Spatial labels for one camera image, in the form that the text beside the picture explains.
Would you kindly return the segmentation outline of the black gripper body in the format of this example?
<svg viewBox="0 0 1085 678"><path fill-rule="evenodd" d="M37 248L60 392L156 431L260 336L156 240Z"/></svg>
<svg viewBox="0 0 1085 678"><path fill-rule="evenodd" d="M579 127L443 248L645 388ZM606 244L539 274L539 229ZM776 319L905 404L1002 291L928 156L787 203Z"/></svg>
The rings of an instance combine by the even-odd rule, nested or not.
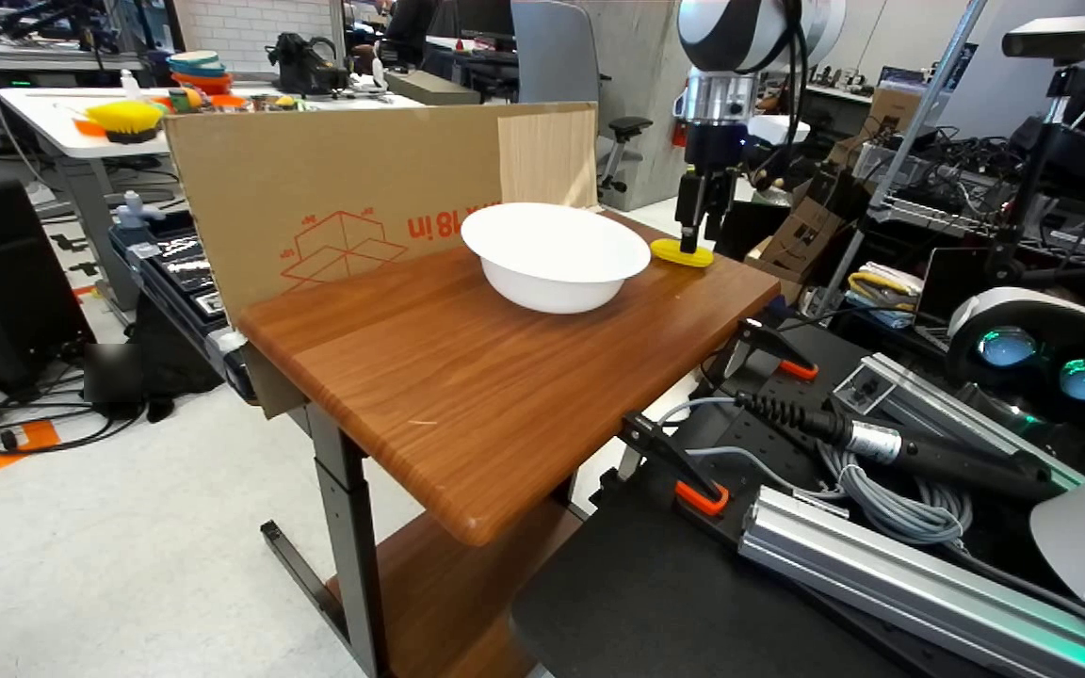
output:
<svg viewBox="0 0 1085 678"><path fill-rule="evenodd" d="M733 169L742 165L742 126L694 126L684 140L684 175L677 186L677 214L723 214L733 199Z"/></svg>

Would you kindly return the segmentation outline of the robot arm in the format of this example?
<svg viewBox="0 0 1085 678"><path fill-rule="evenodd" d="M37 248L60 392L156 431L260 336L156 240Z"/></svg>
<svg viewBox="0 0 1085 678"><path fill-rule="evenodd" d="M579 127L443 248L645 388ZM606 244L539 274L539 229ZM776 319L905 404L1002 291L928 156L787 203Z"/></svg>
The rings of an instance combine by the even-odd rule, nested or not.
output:
<svg viewBox="0 0 1085 678"><path fill-rule="evenodd" d="M842 32L847 0L677 0L677 46L688 78L677 100L684 175L677 181L677 253L699 253L699 229L718 226L742 165L755 75L785 61L806 86L811 53Z"/></svg>

